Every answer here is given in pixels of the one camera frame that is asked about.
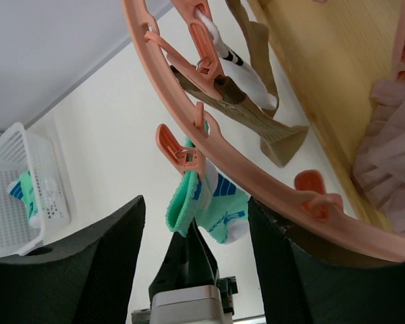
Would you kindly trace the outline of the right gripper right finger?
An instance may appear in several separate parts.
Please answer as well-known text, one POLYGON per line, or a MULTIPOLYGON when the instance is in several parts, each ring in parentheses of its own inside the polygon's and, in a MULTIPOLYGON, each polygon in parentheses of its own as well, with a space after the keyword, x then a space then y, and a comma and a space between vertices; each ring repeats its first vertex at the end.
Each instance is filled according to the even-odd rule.
POLYGON ((405 323, 405 262, 346 250, 254 198, 248 214, 268 323, 405 323))

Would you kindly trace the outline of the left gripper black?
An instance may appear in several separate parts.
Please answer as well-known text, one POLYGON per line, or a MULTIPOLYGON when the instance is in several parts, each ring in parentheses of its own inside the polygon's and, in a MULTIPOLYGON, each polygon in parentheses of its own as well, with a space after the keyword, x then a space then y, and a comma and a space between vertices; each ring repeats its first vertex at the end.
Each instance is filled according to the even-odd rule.
POLYGON ((221 292, 225 312, 234 315, 234 295, 238 293, 236 277, 220 277, 217 260, 192 222, 186 237, 174 233, 163 262, 148 288, 150 303, 159 292, 213 285, 221 292))

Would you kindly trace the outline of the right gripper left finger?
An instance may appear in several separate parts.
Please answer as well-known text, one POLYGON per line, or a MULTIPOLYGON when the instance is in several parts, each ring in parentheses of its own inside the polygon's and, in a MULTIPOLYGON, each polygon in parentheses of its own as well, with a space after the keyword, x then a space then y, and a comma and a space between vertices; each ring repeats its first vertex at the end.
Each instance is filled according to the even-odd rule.
POLYGON ((25 256, 0 258, 0 323, 125 323, 145 224, 137 196, 25 256))

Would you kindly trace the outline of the green blue patterned sock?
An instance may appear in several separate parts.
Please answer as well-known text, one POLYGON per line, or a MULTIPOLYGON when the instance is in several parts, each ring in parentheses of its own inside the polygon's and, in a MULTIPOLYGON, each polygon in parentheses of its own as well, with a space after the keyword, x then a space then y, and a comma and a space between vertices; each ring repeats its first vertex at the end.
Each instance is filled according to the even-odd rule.
POLYGON ((23 202, 28 225, 39 229, 41 221, 38 215, 38 206, 30 171, 25 171, 16 180, 12 181, 7 187, 7 192, 12 197, 23 202))

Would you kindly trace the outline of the pink round clip hanger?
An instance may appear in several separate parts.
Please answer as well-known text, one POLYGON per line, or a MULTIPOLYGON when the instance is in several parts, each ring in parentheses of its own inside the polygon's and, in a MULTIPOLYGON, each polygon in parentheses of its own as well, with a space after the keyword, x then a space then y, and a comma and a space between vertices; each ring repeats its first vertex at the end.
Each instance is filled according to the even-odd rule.
POLYGON ((209 14, 206 1, 175 1, 189 29, 200 61, 189 63, 159 32, 156 19, 144 1, 124 1, 128 28, 139 59, 163 104, 193 142, 192 148, 178 144, 165 127, 157 132, 157 143, 179 171, 205 172, 213 162, 245 191, 300 227, 348 250, 377 259, 405 261, 405 238, 368 225, 344 214, 336 194, 297 191, 272 178, 237 151, 223 136, 215 118, 202 103, 193 103, 179 85, 173 69, 206 94, 219 98, 215 79, 223 74, 208 28, 196 11, 209 14))

